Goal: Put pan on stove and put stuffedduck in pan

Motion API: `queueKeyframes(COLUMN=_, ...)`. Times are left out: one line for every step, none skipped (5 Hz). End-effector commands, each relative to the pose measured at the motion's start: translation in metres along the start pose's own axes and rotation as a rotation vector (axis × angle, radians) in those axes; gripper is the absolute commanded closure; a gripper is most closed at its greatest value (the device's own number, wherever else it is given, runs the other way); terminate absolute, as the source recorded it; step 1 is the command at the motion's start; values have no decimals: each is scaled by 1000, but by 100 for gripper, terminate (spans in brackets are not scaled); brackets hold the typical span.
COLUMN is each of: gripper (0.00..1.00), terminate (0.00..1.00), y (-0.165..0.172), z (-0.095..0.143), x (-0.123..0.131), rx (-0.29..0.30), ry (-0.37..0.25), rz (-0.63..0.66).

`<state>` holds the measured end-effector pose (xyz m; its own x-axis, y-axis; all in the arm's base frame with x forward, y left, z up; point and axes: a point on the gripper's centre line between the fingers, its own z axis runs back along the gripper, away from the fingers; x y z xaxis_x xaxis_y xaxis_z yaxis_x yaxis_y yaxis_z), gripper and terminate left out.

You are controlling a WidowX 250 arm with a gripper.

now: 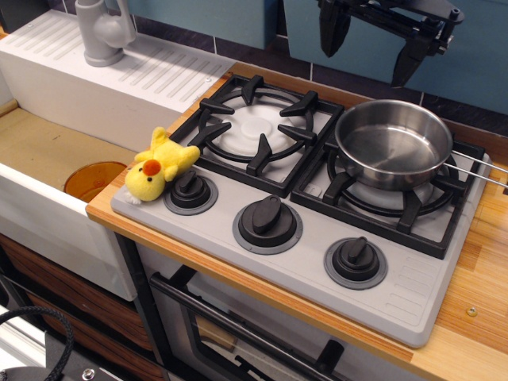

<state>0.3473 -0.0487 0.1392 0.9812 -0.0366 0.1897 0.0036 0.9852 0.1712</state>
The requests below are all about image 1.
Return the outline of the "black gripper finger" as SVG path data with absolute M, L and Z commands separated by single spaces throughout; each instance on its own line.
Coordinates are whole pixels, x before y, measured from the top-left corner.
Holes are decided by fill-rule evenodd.
M 432 40 L 407 39 L 395 62 L 391 87 L 404 87 L 423 60 L 429 55 Z
M 334 56 L 348 34 L 351 24 L 347 2 L 319 2 L 319 30 L 321 50 L 327 57 Z

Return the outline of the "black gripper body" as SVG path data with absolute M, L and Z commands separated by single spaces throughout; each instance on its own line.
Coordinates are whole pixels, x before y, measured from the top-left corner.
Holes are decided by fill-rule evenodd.
M 448 1 L 319 2 L 347 2 L 351 19 L 354 17 L 404 39 L 422 36 L 432 40 L 432 52 L 446 49 L 453 29 L 465 19 L 464 12 Z

